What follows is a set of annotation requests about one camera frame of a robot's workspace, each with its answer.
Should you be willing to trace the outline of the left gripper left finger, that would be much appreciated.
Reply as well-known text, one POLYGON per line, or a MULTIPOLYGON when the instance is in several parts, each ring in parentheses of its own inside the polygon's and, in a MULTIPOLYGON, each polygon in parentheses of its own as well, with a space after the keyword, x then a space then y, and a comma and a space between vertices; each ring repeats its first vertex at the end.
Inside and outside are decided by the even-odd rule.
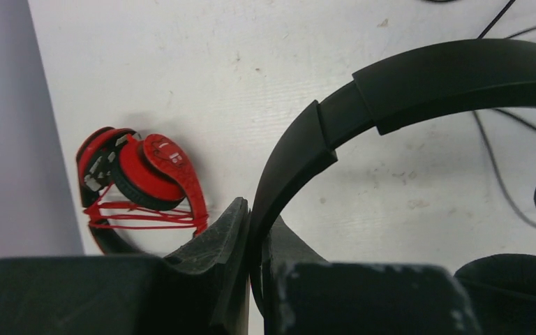
POLYGON ((174 283, 170 329, 177 334, 247 334, 249 280, 244 264, 248 202, 235 198, 201 234, 165 256, 174 283))

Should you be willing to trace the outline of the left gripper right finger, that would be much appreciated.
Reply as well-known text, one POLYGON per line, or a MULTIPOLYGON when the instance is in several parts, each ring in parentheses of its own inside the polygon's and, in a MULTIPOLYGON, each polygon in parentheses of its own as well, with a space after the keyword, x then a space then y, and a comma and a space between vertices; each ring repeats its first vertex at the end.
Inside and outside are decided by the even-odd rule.
POLYGON ((326 260, 294 233, 279 216, 262 243, 262 298, 265 334, 276 334, 275 299, 278 271, 292 263, 326 263, 326 260))

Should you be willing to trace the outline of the red black headphones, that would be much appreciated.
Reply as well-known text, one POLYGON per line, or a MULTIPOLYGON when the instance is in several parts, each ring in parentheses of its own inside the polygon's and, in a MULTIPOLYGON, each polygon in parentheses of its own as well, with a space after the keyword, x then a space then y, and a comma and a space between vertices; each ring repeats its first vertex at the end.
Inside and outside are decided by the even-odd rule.
POLYGON ((118 230, 122 221, 149 221, 150 230, 208 228, 209 214, 195 168, 170 138, 106 126, 76 151, 77 182, 88 229, 104 254, 139 253, 118 230))

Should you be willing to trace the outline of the small black headphones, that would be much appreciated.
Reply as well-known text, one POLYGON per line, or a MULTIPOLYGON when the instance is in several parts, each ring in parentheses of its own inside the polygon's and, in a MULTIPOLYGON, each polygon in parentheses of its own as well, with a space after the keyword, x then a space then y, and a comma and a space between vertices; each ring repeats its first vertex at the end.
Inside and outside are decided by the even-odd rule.
MULTIPOLYGON (((281 211, 336 149, 445 115, 536 108, 536 43, 458 40, 367 66, 288 127, 262 172, 248 236, 251 289, 260 312, 262 243, 281 211)), ((276 279, 276 334, 536 334, 536 256, 498 254, 451 274, 435 265, 308 263, 276 279)))

